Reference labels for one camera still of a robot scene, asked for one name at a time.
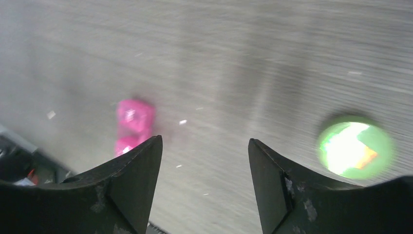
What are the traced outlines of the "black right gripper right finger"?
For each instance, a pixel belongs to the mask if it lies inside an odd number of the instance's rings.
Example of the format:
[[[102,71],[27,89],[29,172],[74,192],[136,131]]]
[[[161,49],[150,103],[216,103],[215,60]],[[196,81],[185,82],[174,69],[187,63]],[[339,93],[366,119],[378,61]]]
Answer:
[[[312,171],[257,139],[248,156],[265,234],[410,234],[413,178],[362,187]]]

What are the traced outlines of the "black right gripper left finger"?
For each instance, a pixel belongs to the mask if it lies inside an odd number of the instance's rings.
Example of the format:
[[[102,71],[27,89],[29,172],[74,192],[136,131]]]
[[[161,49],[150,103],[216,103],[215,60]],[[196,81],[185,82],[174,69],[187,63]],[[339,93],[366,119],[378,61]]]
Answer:
[[[163,151],[153,136],[62,183],[20,186],[0,179],[3,234],[144,234]]]

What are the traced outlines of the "green bottle cap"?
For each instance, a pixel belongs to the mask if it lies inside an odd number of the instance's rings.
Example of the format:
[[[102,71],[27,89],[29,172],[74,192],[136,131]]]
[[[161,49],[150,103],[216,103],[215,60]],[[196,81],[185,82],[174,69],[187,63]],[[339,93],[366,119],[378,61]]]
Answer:
[[[364,116],[340,115],[325,121],[317,146],[321,164],[347,179],[378,177],[395,159],[395,145],[389,133],[377,121]]]

